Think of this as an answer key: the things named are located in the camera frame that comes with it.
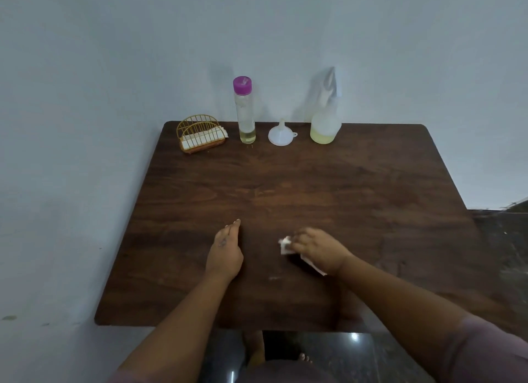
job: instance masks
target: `bottle cap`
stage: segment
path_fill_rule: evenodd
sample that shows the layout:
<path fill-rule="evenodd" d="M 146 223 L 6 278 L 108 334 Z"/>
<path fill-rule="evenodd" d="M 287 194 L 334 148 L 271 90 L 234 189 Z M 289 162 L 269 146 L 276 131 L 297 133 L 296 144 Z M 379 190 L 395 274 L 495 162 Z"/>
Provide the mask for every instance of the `bottle cap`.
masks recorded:
<path fill-rule="evenodd" d="M 247 76 L 238 76 L 233 80 L 234 92 L 238 95 L 251 94 L 252 85 L 251 79 Z"/>
<path fill-rule="evenodd" d="M 293 133 L 292 130 L 284 124 L 284 120 L 281 119 L 277 126 L 271 128 L 268 133 L 268 139 L 276 146 L 287 146 L 292 142 L 294 137 L 297 137 L 297 133 Z"/>

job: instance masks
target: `hand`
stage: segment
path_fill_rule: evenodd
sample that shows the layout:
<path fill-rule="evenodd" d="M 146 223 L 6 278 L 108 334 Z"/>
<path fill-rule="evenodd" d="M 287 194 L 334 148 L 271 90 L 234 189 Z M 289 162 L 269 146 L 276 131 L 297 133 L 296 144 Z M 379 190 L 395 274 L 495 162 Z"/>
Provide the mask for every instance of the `hand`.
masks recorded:
<path fill-rule="evenodd" d="M 229 283 L 240 272 L 244 256 L 238 246 L 239 226 L 240 219 L 237 219 L 216 233 L 205 264 L 206 276 L 216 276 Z"/>
<path fill-rule="evenodd" d="M 306 256 L 316 267 L 332 276 L 339 272 L 348 257 L 353 256 L 330 234 L 311 227 L 295 232 L 290 248 Z"/>

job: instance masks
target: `purple sleeve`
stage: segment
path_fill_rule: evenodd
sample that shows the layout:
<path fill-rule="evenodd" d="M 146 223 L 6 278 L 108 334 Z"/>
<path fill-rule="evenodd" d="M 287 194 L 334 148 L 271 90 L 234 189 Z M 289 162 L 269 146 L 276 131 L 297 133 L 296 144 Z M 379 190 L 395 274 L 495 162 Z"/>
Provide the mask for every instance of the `purple sleeve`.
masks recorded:
<path fill-rule="evenodd" d="M 528 343 L 476 316 L 462 320 L 449 338 L 442 383 L 528 381 Z"/>
<path fill-rule="evenodd" d="M 116 371 L 106 383 L 150 383 L 147 380 L 139 379 L 133 373 L 126 370 Z"/>

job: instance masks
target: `person's left arm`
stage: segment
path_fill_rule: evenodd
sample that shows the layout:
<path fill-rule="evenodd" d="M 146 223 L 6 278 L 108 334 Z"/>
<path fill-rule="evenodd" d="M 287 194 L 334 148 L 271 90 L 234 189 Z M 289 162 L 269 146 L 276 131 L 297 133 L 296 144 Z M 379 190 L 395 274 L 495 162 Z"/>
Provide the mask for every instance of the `person's left arm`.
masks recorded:
<path fill-rule="evenodd" d="M 201 282 L 119 367 L 156 383 L 195 383 L 220 302 L 244 257 L 238 247 L 240 220 L 219 231 Z"/>

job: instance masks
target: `white wall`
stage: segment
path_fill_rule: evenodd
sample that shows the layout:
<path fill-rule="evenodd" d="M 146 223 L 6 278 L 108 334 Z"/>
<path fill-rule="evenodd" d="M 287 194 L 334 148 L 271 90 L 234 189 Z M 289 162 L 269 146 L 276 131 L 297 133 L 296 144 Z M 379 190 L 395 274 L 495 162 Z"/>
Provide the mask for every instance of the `white wall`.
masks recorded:
<path fill-rule="evenodd" d="M 338 65 L 343 117 L 425 124 L 468 208 L 528 195 L 527 4 L 0 0 L 0 380 L 100 381 L 145 334 L 98 297 L 163 122 L 234 120 L 238 74 L 301 120 Z"/>

